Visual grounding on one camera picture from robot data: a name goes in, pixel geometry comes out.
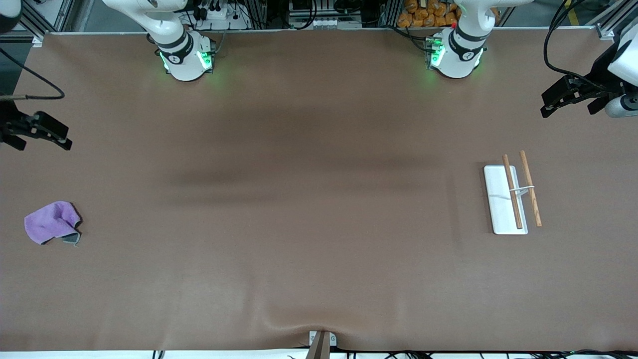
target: black wire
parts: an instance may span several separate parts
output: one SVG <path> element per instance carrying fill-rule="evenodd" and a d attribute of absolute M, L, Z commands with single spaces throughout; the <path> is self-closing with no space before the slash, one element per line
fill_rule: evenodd
<path fill-rule="evenodd" d="M 558 68 L 554 65 L 552 65 L 549 62 L 549 57 L 547 55 L 547 46 L 549 44 L 549 39 L 552 36 L 552 33 L 554 33 L 554 30 L 556 30 L 558 28 L 558 26 L 560 26 L 560 24 L 563 22 L 563 20 L 565 20 L 565 18 L 567 18 L 567 15 L 569 14 L 569 11 L 571 11 L 572 9 L 574 9 L 576 6 L 578 6 L 579 4 L 581 4 L 584 0 L 575 0 L 573 3 L 571 3 L 571 5 L 565 9 L 564 11 L 561 12 L 561 10 L 565 7 L 565 4 L 567 4 L 568 0 L 563 0 L 563 2 L 561 3 L 561 6 L 558 8 L 558 10 L 556 10 L 556 13 L 554 14 L 554 17 L 552 18 L 551 23 L 549 24 L 549 30 L 547 32 L 547 36 L 545 37 L 545 42 L 543 44 L 543 59 L 545 61 L 545 65 L 547 65 L 548 68 L 550 68 L 551 70 L 558 72 L 558 73 L 563 73 L 565 75 L 570 75 L 573 76 L 577 79 L 580 79 L 581 81 L 589 84 L 590 86 L 593 86 L 595 89 L 602 91 L 602 92 L 606 92 L 606 93 L 610 93 L 611 91 L 609 91 L 608 89 L 606 89 L 605 87 L 603 87 L 600 84 L 597 84 L 589 79 L 587 79 L 585 76 L 582 76 L 578 73 L 572 72 L 572 71 L 568 71 L 568 70 L 564 70 L 562 68 Z"/>
<path fill-rule="evenodd" d="M 384 25 L 382 27 L 387 27 L 388 29 L 392 29 L 392 30 L 394 30 L 395 33 L 400 34 L 401 36 L 403 36 L 405 38 L 413 38 L 414 40 L 421 40 L 421 41 L 425 41 L 425 39 L 426 39 L 424 37 L 419 37 L 419 36 L 406 34 L 403 31 L 401 31 L 398 27 L 395 27 L 395 26 L 392 26 L 392 25 Z"/>
<path fill-rule="evenodd" d="M 64 98 L 65 94 L 64 91 L 62 91 L 62 89 L 60 89 L 59 87 L 57 87 L 53 82 L 45 79 L 44 77 L 42 77 L 40 74 L 36 73 L 35 71 L 33 71 L 32 69 L 24 66 L 22 63 L 20 63 L 20 61 L 14 59 L 11 55 L 7 54 L 6 51 L 4 51 L 3 49 L 0 49 L 0 53 L 2 53 L 2 55 L 5 55 L 6 58 L 8 58 L 9 60 L 11 60 L 12 63 L 15 63 L 16 65 L 20 66 L 22 69 L 24 69 L 25 71 L 29 72 L 31 75 L 34 75 L 35 77 L 39 78 L 40 80 L 42 80 L 44 83 L 46 83 L 47 85 L 51 86 L 52 88 L 54 88 L 60 95 L 57 96 L 34 96 L 34 95 L 24 95 L 25 100 L 60 100 L 61 98 Z"/>
<path fill-rule="evenodd" d="M 188 12 L 188 10 L 182 10 L 180 12 L 185 13 L 186 16 L 188 16 L 188 23 L 190 24 L 191 29 L 195 30 L 195 25 L 193 24 L 193 20 L 191 19 L 191 14 Z"/>
<path fill-rule="evenodd" d="M 315 6 L 315 14 L 310 16 L 310 18 L 308 19 L 308 22 L 305 25 L 303 25 L 302 27 L 296 28 L 290 25 L 288 21 L 286 21 L 286 13 L 288 9 L 285 9 L 283 12 L 281 11 L 282 9 L 284 9 L 283 5 L 285 4 L 288 4 L 288 0 L 281 0 L 279 2 L 279 18 L 281 19 L 282 26 L 286 26 L 288 29 L 303 30 L 307 28 L 308 26 L 312 25 L 315 19 L 317 18 L 317 1 L 313 0 L 313 4 Z"/>
<path fill-rule="evenodd" d="M 410 30 L 408 30 L 407 27 L 405 28 L 405 32 L 408 34 L 408 36 L 410 37 L 410 41 L 412 41 L 412 44 L 414 44 L 414 46 L 416 46 L 417 49 L 419 49 L 419 50 L 421 50 L 423 52 L 427 52 L 427 49 L 425 47 L 422 47 L 421 45 L 419 45 L 417 43 L 417 41 L 414 39 L 414 37 L 412 35 L 410 35 Z"/>
<path fill-rule="evenodd" d="M 421 50 L 421 51 L 423 51 L 423 52 L 428 52 L 428 53 L 432 52 L 432 50 L 428 50 L 428 49 L 426 49 L 426 48 L 424 48 L 424 47 L 420 46 L 420 45 L 417 43 L 417 41 L 425 41 L 425 40 L 426 40 L 426 38 L 424 38 L 424 37 L 420 37 L 420 36 L 414 36 L 414 35 L 410 34 L 410 30 L 408 30 L 408 28 L 407 28 L 407 27 L 405 28 L 405 31 L 406 31 L 405 33 L 404 33 L 403 31 L 401 31 L 398 27 L 394 27 L 394 26 L 392 26 L 392 25 L 384 25 L 384 26 L 382 26 L 382 27 L 387 27 L 387 28 L 389 28 L 389 29 L 392 29 L 392 30 L 394 30 L 394 32 L 396 32 L 397 34 L 400 34 L 401 36 L 403 36 L 403 37 L 405 37 L 405 38 L 409 38 L 409 39 L 410 39 L 410 41 L 412 42 L 412 44 L 413 44 L 414 46 L 416 46 L 416 48 L 417 48 L 417 49 L 419 49 L 419 50 Z"/>
<path fill-rule="evenodd" d="M 235 8 L 234 8 L 234 10 L 235 10 L 235 11 L 237 11 L 237 8 L 238 8 L 238 7 L 239 7 L 239 9 L 241 10 L 241 12 L 242 12 L 243 14 L 245 14 L 245 16 L 247 16 L 247 17 L 248 17 L 249 19 L 251 19 L 253 22 L 256 22 L 257 24 L 259 24 L 259 26 L 260 26 L 261 28 L 263 28 L 263 26 L 264 26 L 264 25 L 268 26 L 268 22 L 262 22 L 262 21 L 259 21 L 259 20 L 255 20 L 255 18 L 253 18 L 253 17 L 252 17 L 252 16 L 251 16 L 248 12 L 244 11 L 244 8 L 243 8 L 243 7 L 241 7 L 241 6 L 239 6 L 239 5 L 237 4 L 237 1 L 236 1 L 236 2 L 235 2 Z"/>
<path fill-rule="evenodd" d="M 509 14 L 507 15 L 506 18 L 504 18 L 504 19 L 501 18 L 501 20 L 499 21 L 498 25 L 501 26 L 501 27 L 505 26 L 505 23 L 507 22 L 507 20 L 510 19 L 510 17 L 512 16 L 512 14 L 514 13 L 514 10 L 516 10 L 516 8 L 517 8 L 517 6 L 514 6 L 512 8 L 512 10 L 509 12 Z"/>

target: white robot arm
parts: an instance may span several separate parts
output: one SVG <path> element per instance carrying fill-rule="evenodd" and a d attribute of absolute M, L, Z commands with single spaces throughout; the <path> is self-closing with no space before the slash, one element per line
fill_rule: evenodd
<path fill-rule="evenodd" d="M 0 1 L 0 34 L 8 33 L 20 22 L 22 3 L 20 0 Z"/>
<path fill-rule="evenodd" d="M 103 1 L 148 31 L 160 49 L 164 67 L 177 80 L 195 80 L 212 70 L 214 49 L 211 39 L 196 31 L 187 31 L 174 13 L 186 7 L 188 0 Z"/>
<path fill-rule="evenodd" d="M 466 77 L 479 64 L 483 44 L 494 29 L 491 8 L 519 6 L 532 0 L 454 0 L 463 13 L 457 26 L 434 35 L 440 38 L 435 51 L 428 55 L 430 67 L 453 79 Z"/>

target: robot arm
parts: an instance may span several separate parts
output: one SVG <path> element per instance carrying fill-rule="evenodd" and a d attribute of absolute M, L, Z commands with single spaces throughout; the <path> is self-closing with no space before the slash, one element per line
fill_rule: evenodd
<path fill-rule="evenodd" d="M 494 28 L 491 8 L 519 6 L 532 0 L 454 0 L 462 16 L 454 29 L 444 29 L 434 35 L 440 39 L 437 49 L 427 55 L 431 68 L 453 79 L 466 77 L 479 64 L 483 44 Z"/>
<path fill-rule="evenodd" d="M 8 33 L 20 22 L 22 3 L 20 0 L 0 1 L 0 34 Z"/>
<path fill-rule="evenodd" d="M 164 67 L 181 81 L 197 79 L 212 71 L 214 49 L 208 37 L 184 29 L 174 13 L 186 7 L 188 0 L 103 0 L 140 24 L 159 47 Z"/>
<path fill-rule="evenodd" d="M 590 114 L 605 109 L 609 117 L 638 116 L 638 23 L 634 21 L 596 61 L 584 77 L 600 84 L 601 91 L 571 75 L 565 75 L 543 92 L 541 114 L 549 117 L 557 109 L 591 98 Z"/>

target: purple towel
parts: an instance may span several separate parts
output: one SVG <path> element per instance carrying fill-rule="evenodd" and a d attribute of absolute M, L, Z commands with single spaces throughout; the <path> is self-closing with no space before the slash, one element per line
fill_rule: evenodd
<path fill-rule="evenodd" d="M 75 230 L 79 221 L 71 203 L 57 201 L 24 217 L 24 229 L 40 245 L 51 238 L 62 238 L 63 242 L 75 245 L 80 240 L 80 233 Z"/>

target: table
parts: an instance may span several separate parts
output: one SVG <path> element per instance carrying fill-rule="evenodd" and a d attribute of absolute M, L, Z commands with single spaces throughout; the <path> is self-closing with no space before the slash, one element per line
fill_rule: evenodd
<path fill-rule="evenodd" d="M 638 349 L 638 123 L 542 119 L 544 36 L 452 80 L 391 31 L 230 34 L 189 83 L 143 36 L 47 36 L 27 65 L 67 96 L 20 108 L 74 145 L 0 149 L 0 348 Z M 581 73 L 610 45 L 555 36 Z M 496 236 L 482 168 L 520 149 L 544 226 Z M 78 248 L 24 232 L 58 200 Z"/>

